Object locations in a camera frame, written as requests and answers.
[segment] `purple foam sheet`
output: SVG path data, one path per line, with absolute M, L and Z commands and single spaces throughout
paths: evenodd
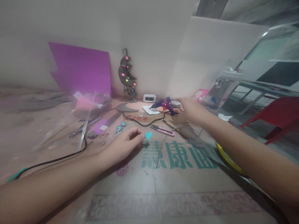
M 108 52 L 51 42 L 49 46 L 58 69 L 51 75 L 62 91 L 111 95 Z

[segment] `small tool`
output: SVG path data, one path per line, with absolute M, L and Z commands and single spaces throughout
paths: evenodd
M 90 121 L 90 122 L 87 123 L 87 127 L 90 127 L 91 125 L 95 124 L 96 122 L 98 122 L 98 121 L 101 120 L 102 118 L 103 118 L 103 116 L 100 116 L 100 117 L 97 117 L 97 118 L 93 119 L 92 121 Z M 73 138 L 73 137 L 77 136 L 78 134 L 80 134 L 80 133 L 82 132 L 82 130 L 83 130 L 83 127 L 84 127 L 84 125 L 82 125 L 82 126 L 79 128 L 79 130 L 77 130 L 76 132 L 74 132 L 73 134 L 71 134 L 71 135 L 69 136 L 69 138 Z
M 181 129 L 178 127 L 174 126 L 173 124 L 167 122 L 166 120 L 162 119 L 162 121 L 167 124 L 169 127 L 173 128 L 175 131 L 179 132 L 181 135 L 185 136 L 186 138 L 189 138 L 189 136 Z
M 164 134 L 166 134 L 166 135 L 170 135 L 171 137 L 173 137 L 173 136 L 175 135 L 174 132 L 169 131 L 169 130 L 166 130 L 166 129 L 163 129 L 163 128 L 160 128 L 160 127 L 158 127 L 157 125 L 153 125 L 153 124 L 152 124 L 150 127 L 151 127 L 152 129 L 158 131 L 158 132 L 164 133 Z
M 169 111 L 170 111 L 170 114 L 173 116 L 175 114 L 177 114 L 176 112 L 173 111 L 173 108 L 170 106 L 170 103 L 171 103 L 171 99 L 170 97 L 167 97 L 163 100 L 159 100 L 158 102 L 154 103 L 150 109 L 152 108 L 158 108 L 158 107 L 166 107 Z

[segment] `red chair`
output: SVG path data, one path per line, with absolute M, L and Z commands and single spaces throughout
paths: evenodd
M 299 129 L 299 97 L 288 96 L 274 100 L 261 112 L 250 118 L 241 128 L 261 119 L 276 126 L 266 137 L 266 145 L 284 136 L 288 132 Z

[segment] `thread snips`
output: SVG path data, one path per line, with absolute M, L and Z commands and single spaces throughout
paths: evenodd
M 163 129 L 163 128 L 160 128 L 160 127 L 158 127 L 157 125 L 153 125 L 153 124 L 152 124 L 150 127 L 151 127 L 152 129 L 158 131 L 158 132 L 164 133 L 164 134 L 166 134 L 166 135 L 170 135 L 171 137 L 173 137 L 173 136 L 175 135 L 174 132 L 169 131 L 169 130 L 166 130 L 166 129 Z

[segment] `digital clock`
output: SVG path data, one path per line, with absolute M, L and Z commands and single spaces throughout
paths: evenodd
M 156 101 L 155 94 L 144 94 L 143 95 L 143 102 L 154 103 L 155 101 Z

